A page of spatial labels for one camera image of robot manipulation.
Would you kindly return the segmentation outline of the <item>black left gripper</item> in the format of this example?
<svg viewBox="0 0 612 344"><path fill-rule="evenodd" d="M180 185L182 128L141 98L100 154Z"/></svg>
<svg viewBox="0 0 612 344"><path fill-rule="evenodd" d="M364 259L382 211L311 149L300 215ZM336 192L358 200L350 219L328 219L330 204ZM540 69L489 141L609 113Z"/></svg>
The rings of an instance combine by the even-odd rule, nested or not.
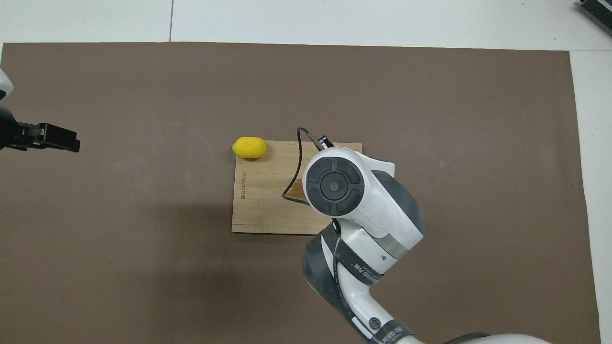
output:
<svg viewBox="0 0 612 344"><path fill-rule="evenodd" d="M80 141L77 133L63 127L49 123L39 123L37 133L37 150L64 150L78 153ZM26 151L33 148L33 135L28 132L36 126L28 123L18 122L7 107L0 107L0 149L13 148L14 150Z"/></svg>

